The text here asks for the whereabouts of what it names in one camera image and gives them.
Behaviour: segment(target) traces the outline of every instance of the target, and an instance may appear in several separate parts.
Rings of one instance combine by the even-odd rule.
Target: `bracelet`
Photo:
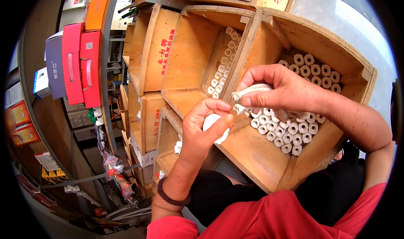
[[[163,191],[163,182],[166,180],[167,177],[160,179],[157,185],[157,192],[158,194],[165,200],[167,203],[174,205],[174,206],[186,206],[191,202],[191,194],[183,201],[176,201],[171,199],[167,196],[167,194]]]

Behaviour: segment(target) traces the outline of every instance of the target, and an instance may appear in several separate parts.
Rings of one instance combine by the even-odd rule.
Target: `orange box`
[[[107,0],[91,0],[86,19],[86,30],[101,29]]]
[[[15,125],[19,126],[24,123],[30,122],[31,118],[29,117],[27,105],[25,104],[24,101],[21,101],[17,103],[16,105],[13,105],[10,108],[15,116]]]
[[[14,134],[12,135],[12,139],[15,145],[22,146],[31,142],[39,141],[38,133],[33,127],[32,122],[28,123],[25,126],[21,126],[18,128]]]

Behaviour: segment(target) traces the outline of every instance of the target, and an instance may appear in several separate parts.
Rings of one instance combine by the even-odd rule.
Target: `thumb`
[[[212,144],[219,139],[224,132],[234,124],[234,116],[232,114],[223,115],[205,132],[206,142]]]
[[[280,107],[282,96],[277,89],[271,91],[253,91],[246,93],[241,97],[238,103],[246,107],[259,107],[259,108],[277,108]]]

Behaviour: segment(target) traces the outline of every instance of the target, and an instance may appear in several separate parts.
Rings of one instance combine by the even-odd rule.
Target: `box handle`
[[[87,83],[88,87],[92,87],[93,83],[91,82],[91,59],[87,59]]]
[[[70,82],[74,82],[74,74],[73,74],[73,53],[69,53],[69,54],[68,54],[68,63],[69,63]]]

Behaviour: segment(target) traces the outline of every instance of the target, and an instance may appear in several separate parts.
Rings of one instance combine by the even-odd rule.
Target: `black pants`
[[[343,144],[344,156],[326,169],[312,173],[296,190],[302,207],[320,224],[333,226],[361,195],[364,160],[351,143]],[[217,171],[201,169],[191,187],[189,211],[205,227],[229,205],[258,201],[267,194],[258,186],[233,186]]]

